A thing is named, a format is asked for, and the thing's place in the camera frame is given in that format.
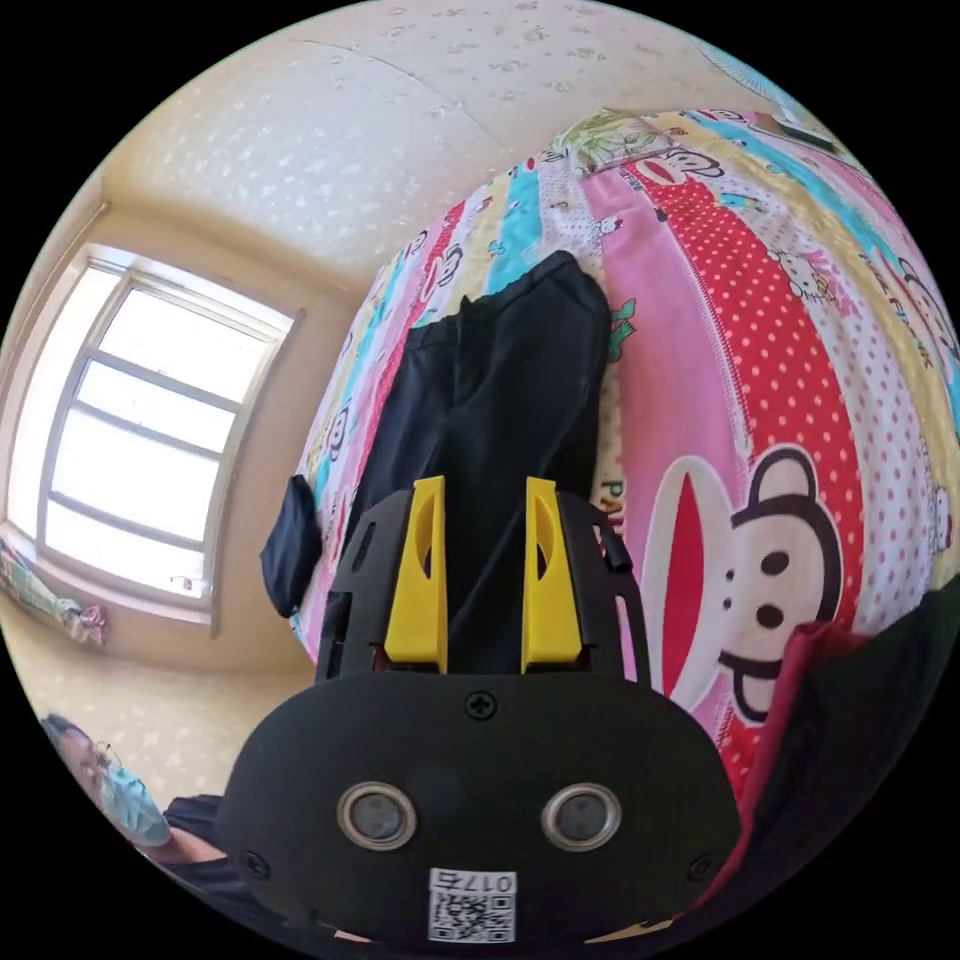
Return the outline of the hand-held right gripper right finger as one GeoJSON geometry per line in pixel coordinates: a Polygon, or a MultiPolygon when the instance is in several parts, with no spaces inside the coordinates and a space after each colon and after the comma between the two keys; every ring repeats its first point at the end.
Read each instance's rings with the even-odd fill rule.
{"type": "Polygon", "coordinates": [[[526,484],[520,670],[573,668],[582,652],[578,613],[557,489],[526,484]]]}

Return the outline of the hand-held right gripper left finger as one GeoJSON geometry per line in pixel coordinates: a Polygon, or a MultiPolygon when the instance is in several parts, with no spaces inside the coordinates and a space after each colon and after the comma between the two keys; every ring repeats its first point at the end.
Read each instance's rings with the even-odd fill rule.
{"type": "Polygon", "coordinates": [[[414,484],[384,642],[394,667],[448,669],[445,480],[414,484]]]}

